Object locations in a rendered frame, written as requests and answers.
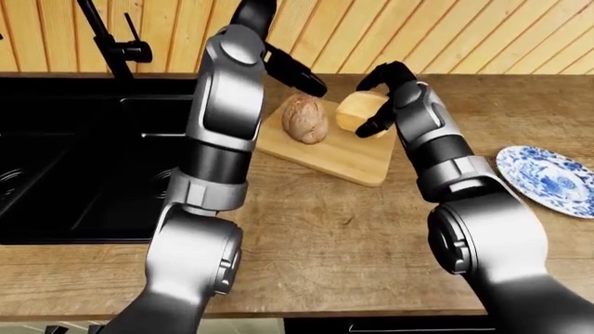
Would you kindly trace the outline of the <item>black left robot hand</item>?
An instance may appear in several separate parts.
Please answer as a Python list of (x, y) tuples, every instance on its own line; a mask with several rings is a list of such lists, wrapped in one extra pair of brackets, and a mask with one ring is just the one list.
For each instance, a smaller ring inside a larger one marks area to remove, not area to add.
[(248, 27), (263, 41), (265, 51), (261, 58), (270, 77), (310, 96), (323, 97), (328, 91), (323, 80), (299, 60), (266, 41), (276, 11), (277, 0), (240, 0), (230, 24)]

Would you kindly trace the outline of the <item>black kitchen sink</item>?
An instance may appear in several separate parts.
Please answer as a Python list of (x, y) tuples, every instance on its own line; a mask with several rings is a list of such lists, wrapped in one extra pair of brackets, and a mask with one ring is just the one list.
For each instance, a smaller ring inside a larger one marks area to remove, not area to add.
[(149, 241), (195, 86), (0, 77), (0, 244)]

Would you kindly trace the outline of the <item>wooden cutting board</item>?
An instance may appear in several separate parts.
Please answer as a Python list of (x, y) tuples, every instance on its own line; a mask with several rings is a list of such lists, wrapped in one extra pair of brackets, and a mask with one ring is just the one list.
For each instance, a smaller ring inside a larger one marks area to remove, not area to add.
[(283, 130), (282, 114), (287, 104), (282, 102), (262, 122), (256, 143), (259, 151), (361, 186), (383, 183), (397, 141), (394, 128), (380, 137), (359, 138), (338, 127), (334, 119), (338, 104), (323, 99), (321, 104), (329, 118), (328, 134), (318, 144), (303, 144)]

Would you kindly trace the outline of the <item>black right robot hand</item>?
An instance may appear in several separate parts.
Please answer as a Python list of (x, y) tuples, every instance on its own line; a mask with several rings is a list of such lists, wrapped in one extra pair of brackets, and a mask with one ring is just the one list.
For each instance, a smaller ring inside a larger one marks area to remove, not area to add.
[(371, 116), (356, 129), (355, 134), (359, 138), (368, 138), (388, 130), (395, 121), (394, 92), (402, 85), (416, 81), (415, 74), (400, 61), (383, 63), (367, 74), (356, 87), (356, 91), (370, 91), (380, 84), (385, 84), (389, 88), (389, 99), (384, 102), (374, 116)]

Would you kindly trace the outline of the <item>black oven front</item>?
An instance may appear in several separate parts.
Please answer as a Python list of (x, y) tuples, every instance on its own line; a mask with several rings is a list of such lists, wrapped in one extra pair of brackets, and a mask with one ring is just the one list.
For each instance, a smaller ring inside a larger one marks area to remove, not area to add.
[(285, 334), (498, 334), (486, 315), (295, 317)]

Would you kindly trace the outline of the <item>blue white patterned plate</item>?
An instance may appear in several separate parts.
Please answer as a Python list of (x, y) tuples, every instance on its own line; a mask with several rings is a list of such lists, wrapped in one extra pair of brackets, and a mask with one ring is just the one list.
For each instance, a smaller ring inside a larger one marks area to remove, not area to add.
[(553, 211), (594, 219), (594, 172), (559, 153), (506, 147), (496, 155), (502, 177), (521, 194)]

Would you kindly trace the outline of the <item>pale round bread roll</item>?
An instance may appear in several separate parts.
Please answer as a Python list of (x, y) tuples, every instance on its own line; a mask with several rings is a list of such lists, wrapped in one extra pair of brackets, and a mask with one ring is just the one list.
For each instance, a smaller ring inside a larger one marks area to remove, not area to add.
[(336, 124), (342, 130), (354, 133), (358, 127), (374, 116), (387, 100), (386, 95), (373, 91), (355, 91), (336, 108)]

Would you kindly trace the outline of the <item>brown oval bread loaf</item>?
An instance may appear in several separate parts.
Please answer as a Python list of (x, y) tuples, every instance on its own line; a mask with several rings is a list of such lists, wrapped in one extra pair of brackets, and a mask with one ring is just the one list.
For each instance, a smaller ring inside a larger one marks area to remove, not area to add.
[(320, 143), (328, 134), (329, 121), (321, 100), (307, 94), (289, 97), (281, 123), (292, 139), (307, 145)]

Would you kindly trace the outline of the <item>black kitchen faucet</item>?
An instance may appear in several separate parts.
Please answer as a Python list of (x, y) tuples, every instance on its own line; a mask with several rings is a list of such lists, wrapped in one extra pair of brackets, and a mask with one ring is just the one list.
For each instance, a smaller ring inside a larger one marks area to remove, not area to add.
[(134, 39), (117, 42), (107, 30), (92, 0), (77, 0), (77, 3), (95, 34), (93, 39), (113, 77), (117, 80), (134, 80), (126, 62), (150, 63), (153, 55), (149, 44), (140, 39), (129, 13), (124, 13), (124, 17)]

